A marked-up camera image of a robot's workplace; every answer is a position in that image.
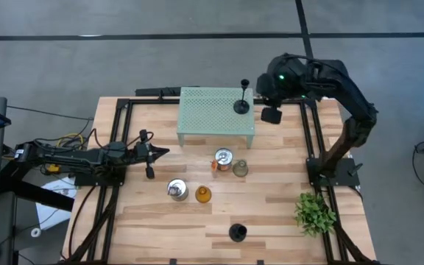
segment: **yellow wire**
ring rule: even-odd
[[[78,136],[79,140],[81,141],[81,146],[79,147],[80,149],[82,148],[82,145],[85,143],[85,139],[82,137],[82,135],[78,134],[78,133],[69,133],[67,135],[64,135],[63,137],[70,137],[70,136]],[[57,142],[57,147],[60,147],[60,144],[62,143],[63,138],[61,138],[60,140],[58,140]]]

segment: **wooden tabletop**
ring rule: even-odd
[[[109,141],[116,100],[99,100],[93,127],[101,144]],[[155,146],[171,151],[153,166],[154,180],[146,178],[145,165],[129,166],[120,189],[109,264],[167,264],[170,258],[176,258],[179,264],[256,264],[257,260],[265,264],[326,264],[321,236],[303,236],[294,220],[299,194],[313,191],[305,168],[307,149],[300,109],[298,105],[284,105],[281,124],[273,125],[260,120],[262,107],[254,107],[256,131],[251,149],[247,149],[244,136],[187,135],[184,147],[180,147],[176,135],[178,105],[133,108],[129,141],[138,136],[139,130],[147,129],[155,133]],[[329,148],[342,130],[337,102],[324,100],[318,110],[325,146]],[[314,137],[310,110],[308,117]],[[89,141],[89,147],[97,145]],[[247,160],[250,171],[246,177],[236,177],[231,170],[211,172],[213,155],[220,147],[232,150],[234,159]],[[188,185],[185,201],[175,202],[166,193],[167,183],[174,178]],[[209,203],[196,201],[194,193],[200,185],[211,189]],[[77,193],[63,248],[65,256],[74,215],[89,188],[83,187]],[[343,228],[365,255],[375,259],[361,199],[349,188],[338,187],[335,191]],[[74,249],[92,228],[98,194],[96,188],[79,215]],[[241,243],[228,236],[235,223],[248,229]],[[104,231],[98,240],[97,258],[103,238]],[[335,240],[332,245],[338,258]]]

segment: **potted plant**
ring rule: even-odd
[[[336,214],[325,204],[322,195],[304,193],[296,202],[297,226],[303,225],[303,234],[317,236],[320,233],[333,232]]]

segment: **green mesh shelf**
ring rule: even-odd
[[[250,148],[255,135],[253,93],[249,88],[244,99],[250,111],[240,115],[233,103],[241,99],[241,88],[181,88],[177,134],[180,145],[184,135],[245,135]]]

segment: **concrete floor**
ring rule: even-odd
[[[310,33],[424,32],[423,0],[304,0]],[[192,32],[300,32],[289,0],[0,0],[0,35],[103,35]],[[367,144],[352,151],[378,260],[424,264],[424,186],[411,168],[424,141],[424,38],[311,39],[316,58],[342,60],[380,111]],[[100,96],[136,89],[251,86],[284,52],[305,54],[292,39],[0,41],[0,96],[10,105],[93,116]],[[8,110],[12,146],[79,131],[82,121]],[[424,179],[424,155],[417,156]],[[46,182],[36,172],[28,180]],[[23,254],[54,263],[66,223]]]

